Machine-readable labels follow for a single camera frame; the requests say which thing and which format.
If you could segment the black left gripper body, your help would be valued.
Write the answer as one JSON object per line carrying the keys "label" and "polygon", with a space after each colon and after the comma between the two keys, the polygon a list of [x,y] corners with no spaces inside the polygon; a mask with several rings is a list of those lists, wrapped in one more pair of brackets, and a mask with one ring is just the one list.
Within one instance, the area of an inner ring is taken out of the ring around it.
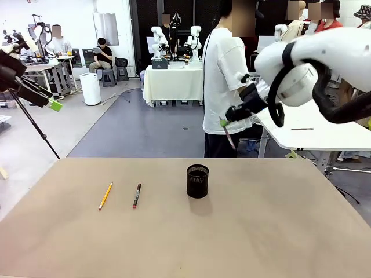
{"label": "black left gripper body", "polygon": [[22,86],[21,77],[26,68],[20,60],[1,50],[1,91],[20,88]]}

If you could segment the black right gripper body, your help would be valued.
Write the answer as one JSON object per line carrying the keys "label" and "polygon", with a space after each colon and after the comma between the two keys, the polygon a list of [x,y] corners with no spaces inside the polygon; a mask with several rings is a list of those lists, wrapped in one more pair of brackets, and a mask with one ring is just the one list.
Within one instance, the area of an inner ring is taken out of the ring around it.
{"label": "black right gripper body", "polygon": [[241,108],[244,111],[256,114],[268,107],[266,101],[260,97],[255,83],[251,83],[249,86],[245,87],[239,93],[239,96],[243,101]]}

